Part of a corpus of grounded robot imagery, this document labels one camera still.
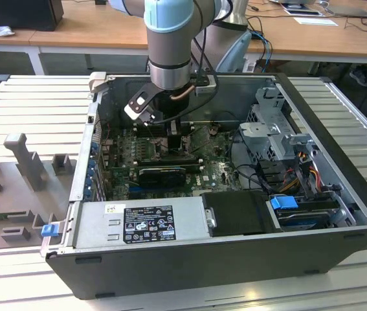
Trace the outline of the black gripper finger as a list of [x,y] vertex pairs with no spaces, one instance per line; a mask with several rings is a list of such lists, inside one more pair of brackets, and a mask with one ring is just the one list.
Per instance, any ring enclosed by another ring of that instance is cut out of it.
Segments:
[[166,123],[166,133],[167,133],[167,146],[168,151],[173,152],[173,140],[174,140],[174,132],[175,132],[175,121],[170,121]]
[[182,137],[181,119],[180,118],[176,119],[173,122],[173,125],[175,126],[173,148],[178,151],[181,148],[181,137]]

